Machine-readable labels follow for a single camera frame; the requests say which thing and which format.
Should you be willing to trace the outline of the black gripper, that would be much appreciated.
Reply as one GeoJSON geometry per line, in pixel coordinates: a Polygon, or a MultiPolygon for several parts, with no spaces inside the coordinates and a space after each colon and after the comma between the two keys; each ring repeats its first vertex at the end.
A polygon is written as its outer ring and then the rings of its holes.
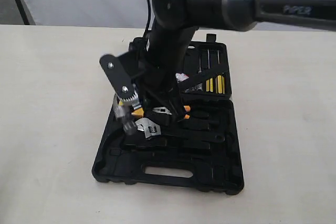
{"type": "Polygon", "coordinates": [[[196,32],[195,26],[168,29],[154,23],[145,37],[134,42],[135,48],[119,56],[104,54],[99,63],[115,94],[129,101],[138,97],[145,115],[164,107],[171,121],[184,119],[180,90],[186,90],[214,76],[229,72],[224,66],[206,69],[177,84],[175,74],[196,32]]]}

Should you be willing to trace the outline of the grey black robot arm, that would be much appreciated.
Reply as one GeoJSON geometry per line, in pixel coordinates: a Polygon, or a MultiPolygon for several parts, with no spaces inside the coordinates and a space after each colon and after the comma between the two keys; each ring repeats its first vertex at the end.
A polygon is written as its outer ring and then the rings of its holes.
{"type": "Polygon", "coordinates": [[[176,73],[199,28],[245,32],[268,22],[335,30],[335,0],[148,0],[149,20],[135,48],[119,57],[103,55],[100,65],[115,90],[115,117],[127,123],[146,108],[162,104],[172,119],[185,117],[180,91],[218,75],[216,65],[181,83],[176,73]]]}

